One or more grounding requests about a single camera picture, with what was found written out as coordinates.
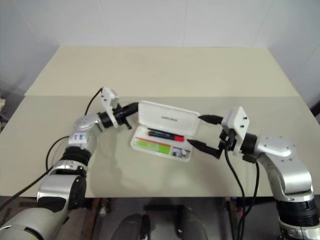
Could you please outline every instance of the pen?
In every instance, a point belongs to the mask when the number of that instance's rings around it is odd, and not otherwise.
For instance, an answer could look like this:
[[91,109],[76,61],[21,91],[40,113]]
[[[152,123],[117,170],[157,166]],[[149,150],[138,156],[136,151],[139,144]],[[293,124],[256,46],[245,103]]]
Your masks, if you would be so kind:
[[164,131],[157,131],[157,130],[151,130],[148,132],[149,136],[152,137],[157,137],[157,138],[162,138],[162,139],[169,139],[169,140],[174,140],[178,142],[184,142],[185,138],[180,135],[164,132]]

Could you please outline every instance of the table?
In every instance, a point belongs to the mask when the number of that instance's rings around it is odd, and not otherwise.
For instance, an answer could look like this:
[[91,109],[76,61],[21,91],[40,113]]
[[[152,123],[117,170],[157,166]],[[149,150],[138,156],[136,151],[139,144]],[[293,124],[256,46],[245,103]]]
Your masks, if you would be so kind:
[[[109,62],[115,69],[102,67],[111,58],[108,53],[116,56]],[[185,59],[186,54],[194,57]],[[165,64],[173,56],[176,61]],[[201,59],[211,62],[198,62]],[[184,71],[200,74],[198,85],[189,82],[196,74],[189,76]],[[86,80],[88,73],[92,73],[90,81]],[[124,84],[129,76],[131,81]],[[151,84],[160,78],[162,84]],[[72,132],[73,122],[84,114],[91,96],[101,86],[113,87],[123,105],[149,100],[220,116],[234,106],[243,106],[250,118],[250,133],[282,135],[296,144],[300,159],[311,172],[314,191],[320,193],[320,127],[266,49],[62,47],[0,135],[2,195],[16,193],[45,171],[48,148]],[[91,113],[102,110],[98,100],[90,108]],[[101,135],[88,166],[86,197],[241,195],[223,156],[217,160],[194,149],[190,162],[182,163],[134,151],[129,142],[138,125],[137,115],[128,120],[133,130],[121,126]],[[220,126],[202,122],[195,139],[217,147],[220,131]],[[53,150],[51,164],[61,157],[65,144]],[[254,165],[241,160],[241,156],[230,158],[246,196],[252,196]],[[22,196],[36,196],[39,185]],[[262,170],[258,196],[271,195]]]

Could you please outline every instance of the black cable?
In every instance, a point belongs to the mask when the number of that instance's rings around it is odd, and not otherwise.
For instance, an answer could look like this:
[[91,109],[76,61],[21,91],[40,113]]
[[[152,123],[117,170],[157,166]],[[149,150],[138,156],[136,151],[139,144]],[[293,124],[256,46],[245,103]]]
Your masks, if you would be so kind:
[[[232,166],[231,162],[230,162],[230,159],[229,159],[229,155],[228,155],[228,150],[229,150],[229,147],[228,145],[226,144],[225,145],[225,148],[224,148],[224,156],[225,156],[225,160],[226,160],[226,163],[228,164],[231,172],[233,173],[233,176],[236,180],[236,182],[238,183],[239,187],[240,187],[240,190],[241,190],[241,195],[242,195],[242,211],[243,211],[243,214],[245,214],[246,212],[246,198],[245,198],[245,191],[244,191],[244,188],[242,187],[242,184],[238,178],[238,175],[234,169],[234,167]],[[238,231],[237,231],[237,237],[236,239],[237,240],[242,240],[241,236],[243,237],[243,234],[240,234],[240,227],[242,227],[241,229],[241,232],[244,232],[245,230],[245,218],[243,218],[242,220],[242,224],[238,225]]]
[[[260,168],[259,168],[258,162],[255,163],[255,167],[256,167],[256,178],[255,178],[255,187],[254,187],[253,197],[252,197],[249,208],[245,211],[245,213],[240,218],[238,227],[240,225],[242,225],[242,222],[244,221],[245,217],[250,213],[252,207],[254,206],[254,204],[256,202],[257,193],[258,193],[258,186],[259,186],[259,179],[260,179]],[[240,239],[243,238],[243,235],[244,235],[244,230],[241,232]]]
[[9,205],[13,200],[15,200],[17,197],[19,197],[21,194],[23,194],[25,191],[30,189],[33,185],[35,185],[37,182],[39,182],[45,175],[47,175],[51,171],[52,167],[48,169],[45,173],[43,173],[40,177],[38,177],[36,180],[34,180],[32,183],[30,183],[28,186],[26,186],[24,189],[18,191],[15,195],[10,197],[8,200],[6,200],[4,203],[0,205],[0,212]]
[[59,141],[61,141],[62,139],[66,139],[66,138],[68,138],[69,136],[63,136],[63,137],[61,137],[61,138],[59,138],[57,141],[55,141],[52,145],[51,145],[51,147],[49,148],[49,151],[47,152],[47,154],[46,154],[46,157],[45,157],[45,170],[46,171],[48,171],[48,169],[49,169],[49,167],[48,167],[48,161],[49,161],[49,155],[50,155],[50,153],[51,153],[51,150],[54,148],[54,146],[59,142]]
[[101,87],[101,88],[96,92],[96,94],[91,98],[88,106],[86,107],[86,110],[85,110],[85,113],[84,113],[85,116],[86,116],[87,113],[88,113],[88,110],[89,110],[89,108],[90,108],[91,103],[93,102],[93,100],[96,98],[96,96],[97,96],[100,92],[102,92],[102,87]]

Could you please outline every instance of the white tile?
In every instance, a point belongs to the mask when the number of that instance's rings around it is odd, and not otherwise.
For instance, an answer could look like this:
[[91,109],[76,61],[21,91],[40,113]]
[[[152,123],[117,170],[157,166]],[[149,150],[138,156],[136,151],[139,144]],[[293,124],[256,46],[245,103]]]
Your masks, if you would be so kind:
[[255,47],[268,46],[289,78],[320,43],[319,12],[311,14],[320,5],[316,2],[275,0],[254,43]]
[[272,0],[188,0],[185,46],[253,43]]
[[309,107],[320,101],[320,46],[291,82]]
[[101,0],[115,46],[182,46],[186,0]]
[[12,0],[0,1],[0,88],[23,94],[57,46],[38,41]]
[[16,0],[41,40],[59,45],[109,46],[98,0]]

